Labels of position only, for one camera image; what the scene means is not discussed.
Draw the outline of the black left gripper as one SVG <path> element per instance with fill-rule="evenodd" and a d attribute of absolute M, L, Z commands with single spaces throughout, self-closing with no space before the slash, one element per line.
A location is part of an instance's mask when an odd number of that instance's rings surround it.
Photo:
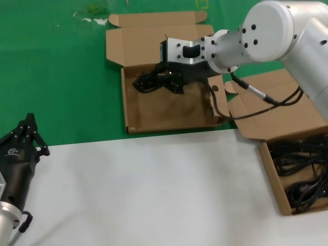
<path fill-rule="evenodd" d="M 33 113 L 28 113 L 17 127 L 1 138 L 1 141 L 14 142 L 1 146 L 1 174 L 6 182 L 1 201 L 24 208 L 35 174 L 38 156 L 49 156 L 50 150 L 37 131 Z"/>

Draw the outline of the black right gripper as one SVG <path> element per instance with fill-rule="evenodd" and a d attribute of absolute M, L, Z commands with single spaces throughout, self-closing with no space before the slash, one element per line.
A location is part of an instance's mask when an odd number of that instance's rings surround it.
<path fill-rule="evenodd" d="M 161 61 L 155 65 L 149 76 L 158 77 L 162 75 L 164 76 L 163 86 L 166 89 L 174 94 L 184 94 L 183 87 L 185 84 L 203 81 L 220 75 L 220 73 L 214 71 L 207 61 L 193 65 Z"/>

